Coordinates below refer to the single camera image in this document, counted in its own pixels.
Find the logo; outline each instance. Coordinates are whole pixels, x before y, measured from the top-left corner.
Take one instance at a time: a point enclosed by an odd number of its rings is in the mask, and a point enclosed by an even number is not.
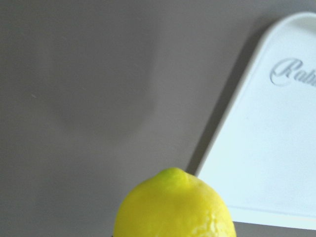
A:
[[[273,66],[270,80],[277,86],[289,85],[293,80],[316,86],[315,72],[315,69],[305,69],[304,62],[300,59],[286,58]]]

